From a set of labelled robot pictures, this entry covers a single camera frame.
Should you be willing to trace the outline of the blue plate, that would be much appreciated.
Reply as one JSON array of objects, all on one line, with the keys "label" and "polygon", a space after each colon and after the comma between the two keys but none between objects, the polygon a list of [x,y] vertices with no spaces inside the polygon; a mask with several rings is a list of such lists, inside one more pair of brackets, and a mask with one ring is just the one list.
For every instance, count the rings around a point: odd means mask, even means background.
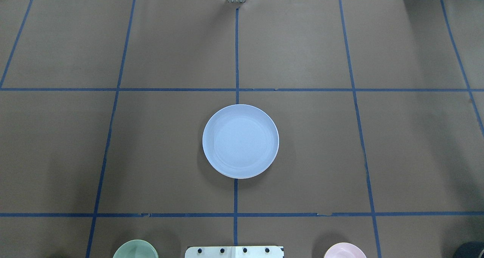
[{"label": "blue plate", "polygon": [[273,119],[247,104],[220,109],[202,134],[202,149],[210,165],[233,179],[249,179],[266,171],[278,154],[279,144]]}]

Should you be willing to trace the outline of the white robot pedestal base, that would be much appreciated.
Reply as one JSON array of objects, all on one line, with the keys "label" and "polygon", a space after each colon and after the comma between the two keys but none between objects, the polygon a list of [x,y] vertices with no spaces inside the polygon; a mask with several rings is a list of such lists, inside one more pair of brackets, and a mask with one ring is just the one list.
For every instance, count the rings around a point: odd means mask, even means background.
[{"label": "white robot pedestal base", "polygon": [[185,258],[284,258],[282,246],[194,246]]}]

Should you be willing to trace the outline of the green bowl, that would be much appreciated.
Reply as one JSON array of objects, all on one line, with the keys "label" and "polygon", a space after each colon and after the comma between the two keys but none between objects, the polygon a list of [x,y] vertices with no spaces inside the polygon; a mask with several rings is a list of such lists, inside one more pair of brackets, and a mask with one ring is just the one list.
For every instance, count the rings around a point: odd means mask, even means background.
[{"label": "green bowl", "polygon": [[159,258],[159,254],[149,242],[134,239],[121,245],[113,258]]}]

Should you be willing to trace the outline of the pink bowl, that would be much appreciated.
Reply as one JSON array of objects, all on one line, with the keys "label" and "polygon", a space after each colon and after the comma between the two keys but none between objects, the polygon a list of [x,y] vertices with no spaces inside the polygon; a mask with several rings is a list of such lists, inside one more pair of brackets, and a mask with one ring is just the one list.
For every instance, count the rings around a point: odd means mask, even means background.
[{"label": "pink bowl", "polygon": [[324,258],[366,258],[365,253],[354,244],[340,242],[331,246]]}]

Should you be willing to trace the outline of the dark blue pot with lid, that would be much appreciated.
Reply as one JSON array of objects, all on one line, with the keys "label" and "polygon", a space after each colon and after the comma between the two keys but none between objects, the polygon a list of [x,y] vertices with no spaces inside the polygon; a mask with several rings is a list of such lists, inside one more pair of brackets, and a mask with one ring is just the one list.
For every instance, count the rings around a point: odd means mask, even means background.
[{"label": "dark blue pot with lid", "polygon": [[469,241],[460,245],[453,253],[453,258],[483,258],[484,242]]}]

